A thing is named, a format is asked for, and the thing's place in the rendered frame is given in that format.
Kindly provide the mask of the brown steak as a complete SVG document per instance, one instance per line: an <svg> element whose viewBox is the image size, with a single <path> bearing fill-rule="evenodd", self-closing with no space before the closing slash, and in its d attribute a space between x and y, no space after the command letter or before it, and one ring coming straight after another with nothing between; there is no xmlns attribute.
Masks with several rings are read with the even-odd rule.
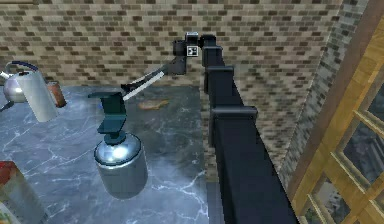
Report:
<svg viewBox="0 0 384 224"><path fill-rule="evenodd" d="M138 107L142 110L159 110L162 106L165 106L168 103L168 100L146 100L140 102Z"/></svg>

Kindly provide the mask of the wooden framed window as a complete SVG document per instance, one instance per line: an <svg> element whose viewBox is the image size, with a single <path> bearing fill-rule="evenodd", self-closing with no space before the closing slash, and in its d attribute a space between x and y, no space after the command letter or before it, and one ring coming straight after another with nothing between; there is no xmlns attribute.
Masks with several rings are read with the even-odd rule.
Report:
<svg viewBox="0 0 384 224"><path fill-rule="evenodd" d="M299 224L384 224L384 0L344 0L281 177Z"/></svg>

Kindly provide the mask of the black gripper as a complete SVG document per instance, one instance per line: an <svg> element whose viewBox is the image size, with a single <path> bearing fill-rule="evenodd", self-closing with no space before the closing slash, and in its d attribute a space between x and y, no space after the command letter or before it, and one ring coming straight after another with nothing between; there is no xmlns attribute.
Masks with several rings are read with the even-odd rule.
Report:
<svg viewBox="0 0 384 224"><path fill-rule="evenodd" d="M168 64L168 73L170 75L184 75L186 73L186 43L184 40L175 40L173 42L173 55L175 58ZM127 93L123 100L127 101L139 92L149 87L159 79L161 79L167 69L165 66L152 71L128 84L122 84L121 88Z"/></svg>

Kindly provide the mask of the brown cylindrical can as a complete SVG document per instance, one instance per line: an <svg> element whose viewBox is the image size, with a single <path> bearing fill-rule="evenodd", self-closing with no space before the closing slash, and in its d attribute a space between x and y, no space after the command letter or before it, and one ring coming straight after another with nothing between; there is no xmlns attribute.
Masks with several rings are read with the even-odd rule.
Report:
<svg viewBox="0 0 384 224"><path fill-rule="evenodd" d="M47 88L51 92L57 108L62 108L66 105L66 100L62 93L61 87L57 81L48 82Z"/></svg>

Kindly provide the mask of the silver spray bottle teal nozzle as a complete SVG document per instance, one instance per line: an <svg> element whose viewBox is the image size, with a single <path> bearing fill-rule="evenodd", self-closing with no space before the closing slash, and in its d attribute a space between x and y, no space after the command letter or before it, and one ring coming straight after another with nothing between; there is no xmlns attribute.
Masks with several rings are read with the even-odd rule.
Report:
<svg viewBox="0 0 384 224"><path fill-rule="evenodd" d="M117 199L138 195L148 179L148 168L141 140L123 130L126 108L121 92L95 92L89 98L99 98L104 119L97 129L104 139L97 144L94 158L106 191Z"/></svg>

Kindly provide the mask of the red and white box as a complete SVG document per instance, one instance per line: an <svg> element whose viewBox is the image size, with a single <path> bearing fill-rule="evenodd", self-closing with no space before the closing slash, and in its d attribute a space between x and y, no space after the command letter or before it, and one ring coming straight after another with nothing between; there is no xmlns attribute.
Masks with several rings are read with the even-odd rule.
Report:
<svg viewBox="0 0 384 224"><path fill-rule="evenodd" d="M48 214L13 161L0 161L0 224L46 224Z"/></svg>

